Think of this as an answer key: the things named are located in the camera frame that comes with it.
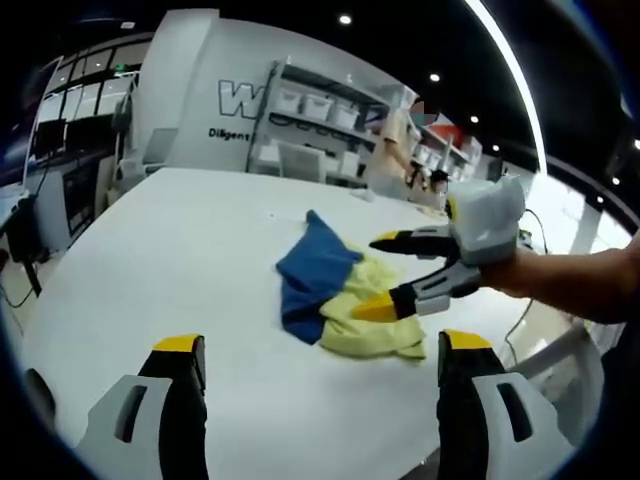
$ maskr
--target ceiling light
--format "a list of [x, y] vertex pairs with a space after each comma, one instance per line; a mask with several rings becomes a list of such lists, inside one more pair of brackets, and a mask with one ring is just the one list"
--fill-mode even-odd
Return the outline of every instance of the ceiling light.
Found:
[[482, 22], [484, 28], [487, 29], [489, 35], [491, 35], [491, 38], [504, 57], [505, 62], [507, 62], [507, 66], [511, 71], [511, 75], [513, 75], [513, 79], [515, 80], [518, 91], [520, 92], [520, 96], [522, 97], [527, 115], [529, 116], [529, 123], [531, 124], [531, 130], [533, 132], [533, 140], [536, 144], [536, 152], [538, 154], [538, 166], [540, 167], [540, 173], [546, 175], [547, 156], [544, 151], [542, 129], [540, 128], [540, 121], [538, 120], [536, 106], [533, 102], [533, 97], [531, 96], [531, 90], [529, 90], [529, 85], [524, 78], [522, 68], [520, 68], [520, 64], [518, 63], [516, 56], [513, 54], [513, 50], [511, 49], [509, 42], [507, 42], [507, 39], [500, 30], [500, 27], [498, 27], [498, 24], [493, 19], [487, 8], [482, 4], [482, 1], [465, 0], [465, 2], [469, 6], [469, 8], [473, 10], [473, 13], [475, 13], [478, 19]]

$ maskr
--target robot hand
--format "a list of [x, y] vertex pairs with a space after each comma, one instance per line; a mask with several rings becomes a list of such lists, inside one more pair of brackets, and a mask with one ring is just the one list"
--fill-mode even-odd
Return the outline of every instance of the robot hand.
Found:
[[418, 258], [445, 257], [443, 268], [358, 305], [354, 318], [394, 322], [447, 310], [451, 298], [475, 292], [480, 266], [511, 257], [518, 245], [524, 192], [513, 177], [456, 183], [447, 194], [447, 225], [386, 233], [370, 246]]

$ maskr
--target white tabletop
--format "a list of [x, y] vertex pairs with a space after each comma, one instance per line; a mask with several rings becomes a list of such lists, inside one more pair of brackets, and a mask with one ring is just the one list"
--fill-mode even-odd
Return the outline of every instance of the white tabletop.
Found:
[[[225, 480], [395, 480], [439, 443], [437, 333], [477, 332], [498, 347], [525, 301], [483, 289], [421, 318], [428, 359], [351, 360], [280, 325], [274, 264], [315, 209], [360, 245], [436, 222], [414, 206], [368, 203], [339, 187], [244, 173], [163, 169], [73, 245], [34, 307], [23, 343], [76, 445], [87, 412], [167, 336], [206, 340], [206, 457]], [[385, 254], [409, 280], [442, 261]]]

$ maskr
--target black ceiling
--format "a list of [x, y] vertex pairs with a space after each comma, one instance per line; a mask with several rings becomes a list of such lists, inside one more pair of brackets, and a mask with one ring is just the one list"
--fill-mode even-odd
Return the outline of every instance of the black ceiling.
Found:
[[[120, 20], [134, 20], [138, 31], [152, 31], [167, 9], [220, 8], [223, 17], [285, 28], [346, 50], [411, 86], [485, 146], [497, 143], [505, 158], [535, 165], [535, 159], [508, 147], [513, 143], [533, 147], [529, 122], [505, 62], [464, 1], [407, 3], [373, 7], [371, 2], [252, 2], [249, 7], [238, 1], [156, 0], [72, 2], [62, 10], [49, 5], [48, 11], [40, 12], [45, 18], [34, 19], [43, 41], [32, 47], [32, 54], [46, 59], [120, 36]], [[485, 4], [528, 80], [547, 152], [606, 182], [606, 164], [629, 123], [620, 108], [613, 72], [547, 2], [485, 0]], [[349, 13], [353, 23], [339, 25], [340, 13]], [[441, 76], [439, 83], [429, 81], [432, 72]], [[471, 115], [480, 117], [480, 123], [471, 124]], [[633, 176], [628, 188], [632, 181], [640, 187], [637, 174], [628, 175]], [[640, 212], [636, 195], [623, 196]]]

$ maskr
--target blue cloth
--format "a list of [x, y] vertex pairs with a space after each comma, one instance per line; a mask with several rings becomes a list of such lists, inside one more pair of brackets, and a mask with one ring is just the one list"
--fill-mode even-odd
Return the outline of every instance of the blue cloth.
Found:
[[309, 210], [306, 233], [276, 264], [282, 275], [282, 327], [305, 343], [317, 342], [326, 320], [320, 307], [342, 290], [362, 258]]

